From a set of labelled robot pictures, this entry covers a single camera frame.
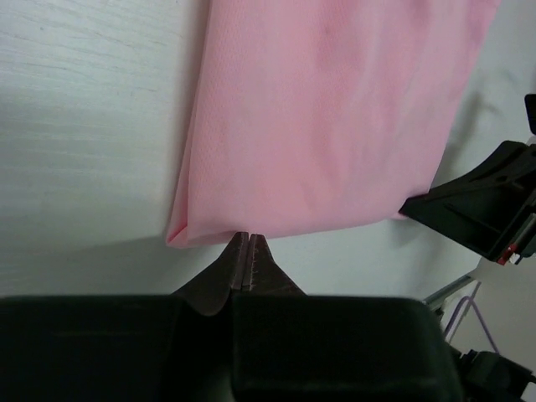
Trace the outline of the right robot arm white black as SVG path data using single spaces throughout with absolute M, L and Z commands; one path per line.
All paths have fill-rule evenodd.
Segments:
M 535 146 L 504 141 L 469 173 L 405 201 L 401 214 L 484 259 L 518 264 L 535 253 Z M 533 372 L 496 349 L 455 354 L 470 401 L 519 401 Z

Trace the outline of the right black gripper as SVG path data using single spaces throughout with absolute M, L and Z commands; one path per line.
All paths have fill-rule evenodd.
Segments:
M 479 255 L 518 265 L 535 253 L 535 94 L 524 97 L 528 145 L 505 141 L 469 173 L 408 198 L 402 215 Z

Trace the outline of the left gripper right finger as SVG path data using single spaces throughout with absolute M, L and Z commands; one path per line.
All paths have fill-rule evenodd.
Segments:
M 422 301 L 307 296 L 250 237 L 232 299 L 231 387 L 238 401 L 460 401 L 439 322 Z

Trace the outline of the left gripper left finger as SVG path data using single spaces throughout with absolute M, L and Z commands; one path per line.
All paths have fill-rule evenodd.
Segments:
M 169 295 L 1 301 L 4 401 L 169 401 L 228 357 L 246 233 Z

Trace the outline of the pink t shirt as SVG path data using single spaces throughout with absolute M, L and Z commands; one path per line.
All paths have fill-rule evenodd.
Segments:
M 166 241 L 393 218 L 428 191 L 496 1 L 213 1 Z

